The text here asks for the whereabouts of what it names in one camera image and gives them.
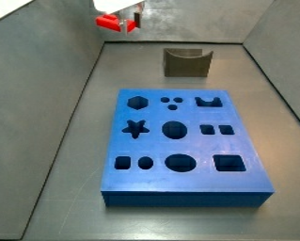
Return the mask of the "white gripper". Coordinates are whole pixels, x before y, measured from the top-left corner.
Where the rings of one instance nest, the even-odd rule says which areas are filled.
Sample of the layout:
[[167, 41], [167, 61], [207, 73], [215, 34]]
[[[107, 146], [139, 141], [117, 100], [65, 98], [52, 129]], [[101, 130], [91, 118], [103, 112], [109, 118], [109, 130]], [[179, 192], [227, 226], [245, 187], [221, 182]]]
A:
[[[92, 0], [97, 11], [107, 14], [115, 13], [125, 8], [137, 5], [137, 9], [133, 13], [136, 28], [140, 28], [140, 18], [141, 18], [141, 1], [143, 0]], [[127, 32], [127, 20], [121, 19], [119, 21], [119, 26], [121, 32]]]

